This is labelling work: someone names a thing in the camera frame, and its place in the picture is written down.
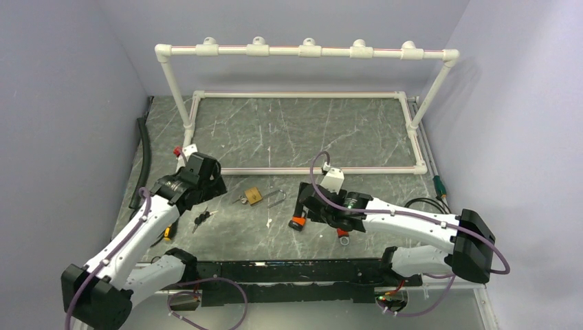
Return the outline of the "small orange black padlock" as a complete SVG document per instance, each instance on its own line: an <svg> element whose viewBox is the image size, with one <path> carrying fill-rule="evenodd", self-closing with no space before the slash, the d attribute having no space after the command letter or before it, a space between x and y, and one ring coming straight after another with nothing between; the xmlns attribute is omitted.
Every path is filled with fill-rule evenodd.
<svg viewBox="0 0 583 330"><path fill-rule="evenodd" d="M303 216L293 216L288 223L288 226L298 232L302 232L306 223L306 218Z"/></svg>

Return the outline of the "black key bunch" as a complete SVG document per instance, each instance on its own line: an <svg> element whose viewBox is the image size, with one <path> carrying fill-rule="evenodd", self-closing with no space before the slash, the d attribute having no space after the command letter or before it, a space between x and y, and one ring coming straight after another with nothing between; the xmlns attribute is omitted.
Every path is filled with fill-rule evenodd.
<svg viewBox="0 0 583 330"><path fill-rule="evenodd" d="M205 208L205 210L203 212L201 212L194 220L194 226L192 228L192 233L194 234L196 232L196 230L198 229L198 227L207 219L209 219L212 215L217 214L218 211L209 211L208 207Z"/></svg>

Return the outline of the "brass padlock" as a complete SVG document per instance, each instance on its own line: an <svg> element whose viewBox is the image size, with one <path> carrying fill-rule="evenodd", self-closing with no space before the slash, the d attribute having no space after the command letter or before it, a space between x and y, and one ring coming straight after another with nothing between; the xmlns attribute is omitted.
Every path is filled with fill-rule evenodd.
<svg viewBox="0 0 583 330"><path fill-rule="evenodd" d="M257 187L252 187L252 188L245 190L243 195L240 197L239 200L242 204L249 204L250 206L253 206L253 205L261 202L264 199L269 199L270 197L275 197L275 196L279 196L280 198L277 199L276 201L270 203L267 206L268 208L273 208L274 206L277 206L277 205L283 203L284 200L286 200L286 198L287 198L287 193L284 190L278 189L278 190L273 190L273 191L267 193L266 195L263 195Z"/></svg>

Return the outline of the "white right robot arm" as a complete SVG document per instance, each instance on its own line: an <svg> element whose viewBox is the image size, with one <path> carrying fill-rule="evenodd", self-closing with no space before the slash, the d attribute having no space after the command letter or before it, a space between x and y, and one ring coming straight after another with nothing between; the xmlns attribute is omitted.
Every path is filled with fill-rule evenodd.
<svg viewBox="0 0 583 330"><path fill-rule="evenodd" d="M388 247L379 266L387 285L418 274L453 274L463 280L490 281L495 236L481 216L464 209L460 215L435 214L396 206L344 189L330 192L302 182L297 204L307 218L345 232L389 232L420 242L418 247Z"/></svg>

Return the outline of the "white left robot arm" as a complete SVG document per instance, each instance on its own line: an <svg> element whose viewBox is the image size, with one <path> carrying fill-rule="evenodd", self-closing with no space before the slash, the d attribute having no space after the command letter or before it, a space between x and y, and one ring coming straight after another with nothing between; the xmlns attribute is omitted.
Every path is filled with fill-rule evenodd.
<svg viewBox="0 0 583 330"><path fill-rule="evenodd" d="M135 265L185 211L226 192L220 163L199 152L176 173L159 178L152 190L141 188L144 203L122 231L83 266L71 264L62 273L65 328L119 329L132 309L157 290L173 284L192 287L197 259L179 248L145 268Z"/></svg>

